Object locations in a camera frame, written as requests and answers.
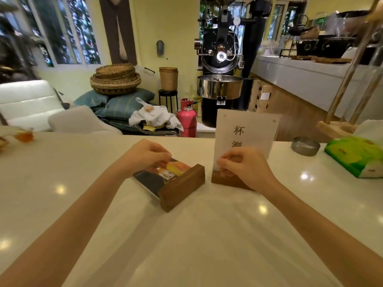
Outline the person's right hand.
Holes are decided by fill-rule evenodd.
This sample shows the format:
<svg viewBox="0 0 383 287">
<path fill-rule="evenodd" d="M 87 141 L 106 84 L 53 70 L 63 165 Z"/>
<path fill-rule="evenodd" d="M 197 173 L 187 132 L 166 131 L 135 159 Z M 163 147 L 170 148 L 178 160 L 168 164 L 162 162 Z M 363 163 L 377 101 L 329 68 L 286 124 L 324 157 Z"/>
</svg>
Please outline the person's right hand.
<svg viewBox="0 0 383 287">
<path fill-rule="evenodd" d="M 232 148 L 219 159 L 230 159 L 237 162 L 236 176 L 249 188 L 262 195 L 274 193 L 282 186 L 272 173 L 265 156 L 256 148 Z"/>
</svg>

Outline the colourful picture card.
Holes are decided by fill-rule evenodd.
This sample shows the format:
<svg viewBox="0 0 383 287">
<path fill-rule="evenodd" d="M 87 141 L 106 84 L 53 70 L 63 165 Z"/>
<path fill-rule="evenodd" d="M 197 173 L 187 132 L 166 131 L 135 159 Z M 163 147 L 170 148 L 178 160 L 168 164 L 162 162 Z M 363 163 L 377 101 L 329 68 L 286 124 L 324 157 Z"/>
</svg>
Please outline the colourful picture card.
<svg viewBox="0 0 383 287">
<path fill-rule="evenodd" d="M 160 199 L 159 191 L 191 168 L 189 165 L 171 158 L 165 168 L 151 166 L 134 173 L 133 178 L 154 197 Z"/>
</svg>

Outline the white paper sign card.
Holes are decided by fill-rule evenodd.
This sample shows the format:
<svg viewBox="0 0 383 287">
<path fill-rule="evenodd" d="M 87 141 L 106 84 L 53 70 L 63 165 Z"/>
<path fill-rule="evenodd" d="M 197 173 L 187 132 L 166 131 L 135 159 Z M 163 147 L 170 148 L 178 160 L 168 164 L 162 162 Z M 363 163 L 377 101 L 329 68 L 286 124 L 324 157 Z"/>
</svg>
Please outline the white paper sign card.
<svg viewBox="0 0 383 287">
<path fill-rule="evenodd" d="M 254 147 L 268 159 L 277 136 L 280 114 L 218 109 L 213 170 L 217 160 L 236 147 Z"/>
</svg>

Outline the person's right forearm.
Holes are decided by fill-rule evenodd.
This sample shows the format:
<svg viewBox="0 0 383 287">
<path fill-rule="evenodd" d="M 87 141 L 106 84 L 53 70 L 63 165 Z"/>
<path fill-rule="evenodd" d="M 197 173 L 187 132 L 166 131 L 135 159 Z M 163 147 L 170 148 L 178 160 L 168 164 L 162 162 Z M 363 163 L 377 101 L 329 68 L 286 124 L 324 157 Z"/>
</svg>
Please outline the person's right forearm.
<svg viewBox="0 0 383 287">
<path fill-rule="evenodd" d="M 383 257 L 335 225 L 276 179 L 256 189 L 298 231 L 344 287 L 383 287 Z"/>
</svg>

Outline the dark wooden card stand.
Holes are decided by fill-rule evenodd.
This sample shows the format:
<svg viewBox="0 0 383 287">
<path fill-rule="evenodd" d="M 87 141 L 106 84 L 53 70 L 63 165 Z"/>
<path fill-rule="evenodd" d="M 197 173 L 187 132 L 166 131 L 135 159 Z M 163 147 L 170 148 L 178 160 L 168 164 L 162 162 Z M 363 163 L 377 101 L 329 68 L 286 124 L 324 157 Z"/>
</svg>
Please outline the dark wooden card stand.
<svg viewBox="0 0 383 287">
<path fill-rule="evenodd" d="M 158 191 L 160 206 L 169 213 L 205 183 L 205 168 L 196 164 Z"/>
<path fill-rule="evenodd" d="M 253 191 L 238 176 L 221 176 L 221 173 L 215 170 L 212 171 L 211 183 Z"/>
</svg>

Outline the white crumpled cloth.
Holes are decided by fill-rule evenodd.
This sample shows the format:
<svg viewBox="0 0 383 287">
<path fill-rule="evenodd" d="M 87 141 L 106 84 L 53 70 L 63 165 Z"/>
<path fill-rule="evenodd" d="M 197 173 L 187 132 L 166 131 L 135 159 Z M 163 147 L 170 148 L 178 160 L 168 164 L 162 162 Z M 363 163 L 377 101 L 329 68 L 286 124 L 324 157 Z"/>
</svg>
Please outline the white crumpled cloth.
<svg viewBox="0 0 383 287">
<path fill-rule="evenodd" d="M 144 121 L 146 125 L 154 128 L 165 126 L 167 129 L 184 131 L 184 128 L 176 115 L 168 112 L 165 106 L 142 104 L 142 108 L 133 112 L 129 118 L 129 125 L 135 126 L 142 121 Z"/>
</svg>

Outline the black round stool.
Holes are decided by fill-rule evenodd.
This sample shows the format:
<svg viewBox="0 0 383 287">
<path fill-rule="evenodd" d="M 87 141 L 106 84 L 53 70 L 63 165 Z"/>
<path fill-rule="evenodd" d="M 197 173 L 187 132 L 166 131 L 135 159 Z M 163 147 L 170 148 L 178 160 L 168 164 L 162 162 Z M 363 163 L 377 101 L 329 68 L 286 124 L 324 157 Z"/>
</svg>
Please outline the black round stool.
<svg viewBox="0 0 383 287">
<path fill-rule="evenodd" d="M 165 106 L 168 112 L 176 114 L 179 110 L 178 91 L 158 90 L 159 106 Z"/>
</svg>

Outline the round metal ashtray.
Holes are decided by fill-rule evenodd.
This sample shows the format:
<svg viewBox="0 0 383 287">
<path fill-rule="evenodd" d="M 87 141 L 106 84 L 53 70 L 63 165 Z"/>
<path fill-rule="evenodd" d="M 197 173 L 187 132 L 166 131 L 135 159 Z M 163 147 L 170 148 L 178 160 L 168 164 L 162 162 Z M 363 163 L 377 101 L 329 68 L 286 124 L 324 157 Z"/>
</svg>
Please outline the round metal ashtray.
<svg viewBox="0 0 383 287">
<path fill-rule="evenodd" d="M 307 137 L 295 137 L 290 148 L 297 154 L 313 157 L 321 148 L 320 143 Z"/>
</svg>

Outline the white shell chair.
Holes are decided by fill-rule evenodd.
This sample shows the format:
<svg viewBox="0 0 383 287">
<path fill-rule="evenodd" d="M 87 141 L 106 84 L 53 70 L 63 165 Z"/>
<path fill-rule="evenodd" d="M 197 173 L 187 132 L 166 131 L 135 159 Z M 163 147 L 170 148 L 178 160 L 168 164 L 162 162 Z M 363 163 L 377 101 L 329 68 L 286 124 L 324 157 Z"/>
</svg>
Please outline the white shell chair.
<svg viewBox="0 0 383 287">
<path fill-rule="evenodd" d="M 50 129 L 64 134 L 122 135 L 122 132 L 101 121 L 88 106 L 76 106 L 47 119 Z"/>
</svg>

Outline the plain blue cushion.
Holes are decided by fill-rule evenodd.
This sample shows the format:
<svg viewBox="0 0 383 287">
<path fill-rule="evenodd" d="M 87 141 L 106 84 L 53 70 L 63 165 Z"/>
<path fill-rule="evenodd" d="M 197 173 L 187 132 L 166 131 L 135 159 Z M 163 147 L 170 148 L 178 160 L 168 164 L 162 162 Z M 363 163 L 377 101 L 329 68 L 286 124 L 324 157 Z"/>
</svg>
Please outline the plain blue cushion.
<svg viewBox="0 0 383 287">
<path fill-rule="evenodd" d="M 100 94 L 95 90 L 88 91 L 79 96 L 75 101 L 76 106 L 88 106 L 93 112 L 104 109 L 109 101 L 107 95 Z"/>
</svg>

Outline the white service counter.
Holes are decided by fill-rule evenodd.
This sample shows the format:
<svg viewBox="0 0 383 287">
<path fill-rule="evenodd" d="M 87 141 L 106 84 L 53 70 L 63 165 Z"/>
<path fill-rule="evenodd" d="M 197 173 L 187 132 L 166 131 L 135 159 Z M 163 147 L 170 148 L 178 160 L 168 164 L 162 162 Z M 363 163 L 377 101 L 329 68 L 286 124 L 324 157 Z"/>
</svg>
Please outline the white service counter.
<svg viewBox="0 0 383 287">
<path fill-rule="evenodd" d="M 327 112 L 347 72 L 349 64 L 321 64 L 298 61 L 278 56 L 257 56 L 251 72 L 293 95 Z M 363 96 L 357 87 L 369 66 L 359 65 L 335 112 L 349 120 Z M 383 79 L 361 113 L 358 123 L 365 120 L 383 120 Z"/>
</svg>

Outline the green tissue pack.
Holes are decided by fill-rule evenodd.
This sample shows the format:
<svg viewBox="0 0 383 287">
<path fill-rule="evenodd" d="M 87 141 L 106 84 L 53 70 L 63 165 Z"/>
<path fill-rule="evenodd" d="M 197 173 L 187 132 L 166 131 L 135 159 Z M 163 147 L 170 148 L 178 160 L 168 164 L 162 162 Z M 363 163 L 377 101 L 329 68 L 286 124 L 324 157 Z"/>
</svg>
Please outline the green tissue pack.
<svg viewBox="0 0 383 287">
<path fill-rule="evenodd" d="M 344 137 L 329 142 L 324 152 L 356 178 L 383 178 L 383 148 L 374 141 Z"/>
</svg>

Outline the amber drinking glass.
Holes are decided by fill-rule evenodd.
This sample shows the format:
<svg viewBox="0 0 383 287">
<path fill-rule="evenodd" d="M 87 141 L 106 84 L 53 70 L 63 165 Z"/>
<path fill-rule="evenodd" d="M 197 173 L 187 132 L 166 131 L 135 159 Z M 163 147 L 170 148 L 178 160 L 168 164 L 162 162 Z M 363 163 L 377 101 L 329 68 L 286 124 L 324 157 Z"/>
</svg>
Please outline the amber drinking glass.
<svg viewBox="0 0 383 287">
<path fill-rule="evenodd" d="M 33 128 L 18 128 L 12 132 L 12 137 L 22 143 L 30 143 L 35 140 Z"/>
</svg>

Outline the light wooden rack stand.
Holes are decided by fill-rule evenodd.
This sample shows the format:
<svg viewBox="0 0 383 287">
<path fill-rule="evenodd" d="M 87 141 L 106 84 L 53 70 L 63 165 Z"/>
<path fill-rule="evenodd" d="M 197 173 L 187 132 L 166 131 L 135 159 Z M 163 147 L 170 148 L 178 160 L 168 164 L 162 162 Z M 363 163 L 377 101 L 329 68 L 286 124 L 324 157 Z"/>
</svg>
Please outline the light wooden rack stand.
<svg viewBox="0 0 383 287">
<path fill-rule="evenodd" d="M 371 40 L 377 28 L 383 26 L 383 0 L 374 0 L 371 6 L 370 14 L 365 18 L 366 30 L 362 35 L 356 53 L 346 71 L 339 89 L 330 105 L 324 121 L 317 123 L 317 128 L 331 139 L 339 139 L 351 136 L 357 129 L 357 120 L 366 108 L 369 100 L 376 91 L 379 83 L 383 80 L 383 29 L 381 30 L 377 49 L 371 58 L 367 70 L 364 72 L 355 95 L 362 93 L 355 110 L 349 120 L 346 120 L 346 113 L 343 114 L 340 121 L 333 121 L 334 114 L 342 101 L 342 98 L 349 86 L 351 79 L 360 64 L 360 60 L 365 52 L 369 41 Z"/>
</svg>

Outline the brown wall hanging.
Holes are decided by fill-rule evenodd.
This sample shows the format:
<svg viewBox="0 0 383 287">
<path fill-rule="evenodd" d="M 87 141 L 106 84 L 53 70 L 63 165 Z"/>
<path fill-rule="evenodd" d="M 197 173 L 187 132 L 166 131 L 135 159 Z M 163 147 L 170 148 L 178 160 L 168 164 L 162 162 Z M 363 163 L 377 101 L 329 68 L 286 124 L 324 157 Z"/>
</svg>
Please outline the brown wall hanging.
<svg viewBox="0 0 383 287">
<path fill-rule="evenodd" d="M 112 64 L 137 65 L 129 0 L 99 0 Z"/>
</svg>

